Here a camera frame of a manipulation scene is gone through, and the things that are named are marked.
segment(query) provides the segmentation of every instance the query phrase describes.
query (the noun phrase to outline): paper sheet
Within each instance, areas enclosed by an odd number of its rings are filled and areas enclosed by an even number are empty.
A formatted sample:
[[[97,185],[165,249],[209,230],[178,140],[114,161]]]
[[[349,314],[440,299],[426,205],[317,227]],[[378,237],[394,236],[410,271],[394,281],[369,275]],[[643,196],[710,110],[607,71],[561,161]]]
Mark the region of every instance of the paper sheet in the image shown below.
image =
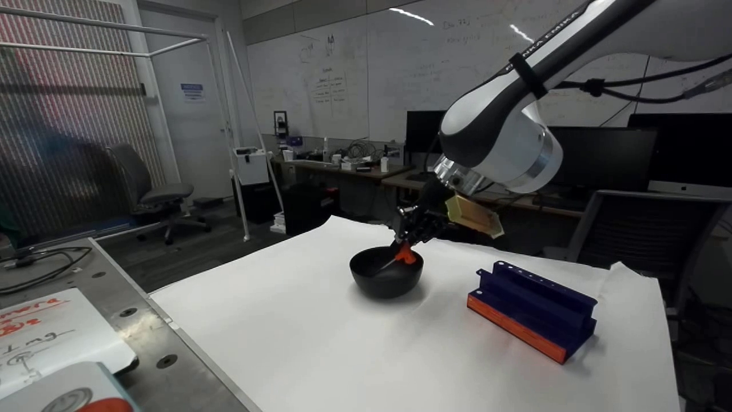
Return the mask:
[[[392,230],[324,227],[171,283],[154,299],[272,412],[678,412],[658,283],[632,271],[432,241],[417,290],[373,301],[352,254]],[[596,297],[596,335],[559,365],[465,307],[475,268],[511,260]]]
[[[78,290],[0,308],[0,399],[78,362],[100,362],[113,374],[134,353]]]

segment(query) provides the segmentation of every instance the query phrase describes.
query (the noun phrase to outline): black bowl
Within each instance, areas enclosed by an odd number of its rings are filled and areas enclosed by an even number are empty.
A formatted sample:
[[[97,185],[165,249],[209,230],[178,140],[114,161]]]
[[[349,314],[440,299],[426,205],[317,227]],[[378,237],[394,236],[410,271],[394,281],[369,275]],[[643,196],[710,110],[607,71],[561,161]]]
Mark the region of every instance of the black bowl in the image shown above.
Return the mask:
[[[394,258],[394,249],[373,246],[349,258],[349,273],[367,295],[396,297],[410,293],[420,276],[424,258],[417,252],[413,256],[417,260],[411,266],[403,260],[389,264]]]

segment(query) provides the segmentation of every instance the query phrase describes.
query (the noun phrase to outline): lab room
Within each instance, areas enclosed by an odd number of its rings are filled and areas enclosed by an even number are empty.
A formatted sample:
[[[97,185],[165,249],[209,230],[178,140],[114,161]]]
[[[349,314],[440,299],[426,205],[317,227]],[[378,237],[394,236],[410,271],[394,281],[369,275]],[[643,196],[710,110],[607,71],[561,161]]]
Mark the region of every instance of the lab room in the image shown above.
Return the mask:
[[[0,0],[0,409],[732,412],[729,0]]]

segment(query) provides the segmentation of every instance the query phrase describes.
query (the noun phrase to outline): whiteboard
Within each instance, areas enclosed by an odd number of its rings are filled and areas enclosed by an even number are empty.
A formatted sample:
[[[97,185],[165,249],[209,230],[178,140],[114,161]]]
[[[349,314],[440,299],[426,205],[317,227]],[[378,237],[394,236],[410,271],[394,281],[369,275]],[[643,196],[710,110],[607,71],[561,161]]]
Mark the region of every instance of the whiteboard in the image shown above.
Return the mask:
[[[379,11],[249,46],[258,123],[272,133],[272,110],[288,110],[291,130],[306,137],[403,141],[410,110],[447,110],[579,4],[584,0],[420,0],[405,8],[432,26]],[[571,78],[638,78],[646,67],[643,55],[610,55]],[[623,126],[646,107],[552,91],[540,110],[554,126]]]
[[[369,21],[348,21],[246,47],[260,130],[286,110],[291,133],[369,137]]]

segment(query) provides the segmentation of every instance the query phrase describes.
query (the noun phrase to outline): computer monitor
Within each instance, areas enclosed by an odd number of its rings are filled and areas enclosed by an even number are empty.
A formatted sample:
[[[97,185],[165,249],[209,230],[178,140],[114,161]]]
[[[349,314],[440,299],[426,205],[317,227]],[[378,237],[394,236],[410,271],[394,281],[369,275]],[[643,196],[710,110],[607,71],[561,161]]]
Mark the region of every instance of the computer monitor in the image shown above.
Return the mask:
[[[442,126],[444,110],[408,111],[408,154],[442,154],[437,133]]]
[[[634,115],[658,130],[649,190],[732,196],[732,115]]]
[[[564,151],[552,185],[586,190],[646,190],[656,145],[643,127],[552,127]]]

